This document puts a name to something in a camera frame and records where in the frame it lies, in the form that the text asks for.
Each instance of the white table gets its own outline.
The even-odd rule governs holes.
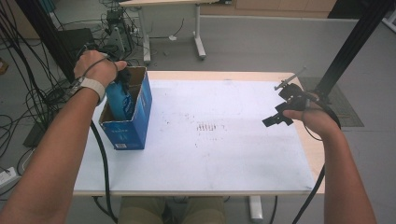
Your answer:
[[[262,119],[276,113],[274,107],[282,99],[274,91],[278,82],[258,80],[289,76],[148,72],[153,104],[146,148],[116,151],[97,126],[108,156],[111,193],[308,193],[314,179],[296,129],[285,124],[266,128],[262,124]],[[95,111],[96,123],[101,110],[98,106]],[[75,195],[104,195],[104,188],[100,151],[90,133]]]
[[[195,18],[195,32],[193,37],[198,49],[198,55],[201,59],[206,57],[204,45],[201,40],[200,31],[200,4],[214,3],[219,0],[132,0],[127,2],[120,2],[122,7],[135,7],[139,15],[140,29],[143,36],[143,59],[145,64],[151,62],[149,35],[146,31],[145,20],[148,17],[169,17],[179,15],[190,17],[191,14]]]

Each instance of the wristwatch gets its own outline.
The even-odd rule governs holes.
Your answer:
[[[67,95],[72,97],[76,92],[81,90],[82,88],[87,87],[93,89],[99,95],[99,102],[98,104],[102,103],[103,99],[105,98],[105,87],[99,81],[94,79],[90,79],[87,77],[78,77],[71,85],[70,90],[68,91]]]

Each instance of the white watch strap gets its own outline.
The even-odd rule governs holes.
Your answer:
[[[98,104],[102,103],[103,98],[105,98],[105,94],[106,94],[105,87],[102,85],[102,83],[94,79],[85,77],[84,80],[81,82],[81,87],[88,87],[96,91],[96,93],[98,93],[99,95]]]

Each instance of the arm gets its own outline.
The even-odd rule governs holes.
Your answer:
[[[284,111],[290,119],[303,112]],[[376,223],[375,214],[353,161],[349,145],[336,123],[321,110],[304,112],[305,125],[317,133],[325,150],[325,223]]]
[[[75,68],[76,77],[103,57],[97,51],[84,52]],[[116,66],[121,70],[126,62]],[[116,67],[109,61],[95,65],[87,74],[105,87],[115,76]],[[47,129],[0,212],[0,223],[64,223],[98,99],[98,94],[89,88],[70,98]]]

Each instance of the power strip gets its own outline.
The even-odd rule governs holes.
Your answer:
[[[0,173],[0,189],[16,179],[18,179],[18,176],[17,173],[15,173],[14,167],[10,167],[6,171],[3,171]]]

